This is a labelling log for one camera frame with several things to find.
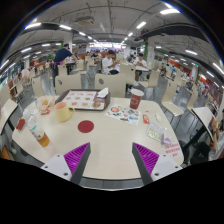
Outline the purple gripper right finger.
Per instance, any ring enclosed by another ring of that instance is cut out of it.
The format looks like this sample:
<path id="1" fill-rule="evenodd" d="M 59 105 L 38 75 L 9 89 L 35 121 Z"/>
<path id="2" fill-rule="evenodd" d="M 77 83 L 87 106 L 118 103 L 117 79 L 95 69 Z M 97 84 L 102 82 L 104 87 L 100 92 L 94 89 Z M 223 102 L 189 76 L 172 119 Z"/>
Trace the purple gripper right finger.
<path id="1" fill-rule="evenodd" d="M 132 154 L 144 185 L 182 169 L 170 156 L 166 154 L 159 155 L 137 143 L 132 145 Z"/>

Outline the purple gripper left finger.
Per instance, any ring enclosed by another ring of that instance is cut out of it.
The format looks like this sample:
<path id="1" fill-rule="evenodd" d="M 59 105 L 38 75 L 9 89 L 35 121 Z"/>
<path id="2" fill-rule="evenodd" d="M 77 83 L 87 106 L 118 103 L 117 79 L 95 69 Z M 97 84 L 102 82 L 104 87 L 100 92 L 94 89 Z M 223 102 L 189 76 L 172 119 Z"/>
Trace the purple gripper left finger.
<path id="1" fill-rule="evenodd" d="M 79 185 L 90 153 L 90 143 L 85 143 L 65 155 L 56 154 L 42 169 Z"/>

